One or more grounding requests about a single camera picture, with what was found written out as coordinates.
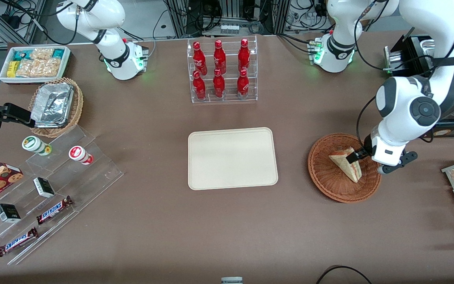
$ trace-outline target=white storage tray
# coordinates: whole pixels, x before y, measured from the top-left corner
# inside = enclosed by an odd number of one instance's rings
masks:
[[[272,131],[267,127],[189,135],[189,187],[195,191],[261,187],[278,181]]]
[[[7,70],[9,63],[13,60],[15,52],[23,51],[23,50],[32,50],[34,48],[41,48],[41,49],[56,49],[56,50],[64,50],[63,57],[61,58],[61,65],[59,65],[59,71],[57,72],[56,77],[35,77],[35,78],[24,78],[24,77],[15,77],[10,78],[7,77]],[[54,79],[60,79],[64,75],[64,71],[66,66],[68,65],[68,59],[70,56],[70,49],[63,45],[36,45],[36,46],[24,46],[24,47],[12,47],[8,50],[7,57],[5,59],[5,63],[1,68],[0,72],[0,80],[1,82],[7,84],[33,84],[33,83],[45,83],[48,81],[52,81]]]

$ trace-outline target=beige tray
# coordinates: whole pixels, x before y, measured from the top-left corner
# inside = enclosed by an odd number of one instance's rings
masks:
[[[267,127],[189,135],[189,187],[195,191],[261,187],[278,181],[272,131]]]

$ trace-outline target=small bottle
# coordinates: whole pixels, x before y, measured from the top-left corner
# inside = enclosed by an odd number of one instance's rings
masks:
[[[243,69],[248,70],[248,67],[250,67],[250,50],[248,49],[248,40],[243,38],[241,40],[241,48],[238,53],[239,72]]]
[[[195,41],[192,45],[194,47],[194,65],[203,76],[208,74],[208,68],[206,67],[206,56],[201,50],[201,45]]]
[[[94,161],[94,157],[87,153],[81,146],[74,146],[70,149],[69,156],[72,160],[78,161],[83,165],[89,165]]]
[[[46,156],[52,152],[52,147],[36,136],[27,136],[22,141],[22,148],[33,153],[38,153],[40,156]]]
[[[215,87],[215,96],[219,99],[225,95],[225,80],[223,79],[220,68],[215,69],[215,77],[213,78],[213,86]]]
[[[194,76],[192,84],[194,85],[196,97],[198,100],[203,101],[206,99],[206,85],[204,84],[204,81],[201,78],[201,74],[197,70],[194,70],[192,75]]]
[[[239,72],[238,78],[238,98],[239,99],[246,99],[248,96],[248,84],[250,81],[248,77],[246,77],[246,69],[241,70]]]
[[[227,59],[225,58],[225,51],[222,48],[222,41],[215,40],[215,53],[213,54],[215,59],[215,68],[220,69],[222,74],[227,72]]]

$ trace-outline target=white cap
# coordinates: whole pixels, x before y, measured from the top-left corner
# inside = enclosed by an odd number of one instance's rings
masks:
[[[70,149],[69,156],[75,161],[86,160],[87,152],[81,146],[74,146]]]
[[[41,147],[41,144],[43,144],[43,142],[40,140],[40,138],[36,136],[27,136],[22,141],[22,148],[27,151],[36,151]]]

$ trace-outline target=acrylic bottle rack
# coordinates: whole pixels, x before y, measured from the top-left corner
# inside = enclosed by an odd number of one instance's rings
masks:
[[[24,177],[0,194],[0,203],[15,205],[22,218],[14,224],[4,223],[0,219],[0,246],[10,243],[33,227],[36,227],[39,235],[37,239],[27,241],[0,257],[0,261],[8,265],[21,262],[123,175],[117,165],[97,147],[94,137],[79,126],[49,144],[52,153],[44,157],[34,154],[27,159],[19,166]],[[94,157],[90,165],[69,158],[69,149],[76,145],[82,146]],[[45,198],[38,194],[33,183],[38,176],[48,179],[56,193],[53,197]],[[74,203],[38,225],[36,216],[66,196],[70,196]]]
[[[250,66],[247,69],[247,77],[250,81],[248,86],[248,94],[246,99],[238,98],[238,52],[241,47],[241,39],[246,38],[248,40],[248,49],[250,50]],[[189,39],[187,42],[187,62],[189,67],[189,81],[190,81],[190,93],[193,103],[221,103],[221,102],[245,102],[245,101],[257,101],[258,99],[258,61],[257,61],[257,37],[256,36],[245,36],[245,37],[222,37],[222,47],[225,51],[227,58],[227,72],[223,75],[225,79],[225,96],[219,99],[214,94],[213,88],[213,77],[215,70],[215,63],[213,60],[213,54],[215,52],[215,44],[204,38]],[[193,76],[192,72],[195,70],[194,65],[194,49],[192,43],[198,41],[201,44],[201,50],[206,56],[206,66],[208,73],[205,76],[201,76],[206,84],[206,99],[200,101],[197,99],[192,84]]]

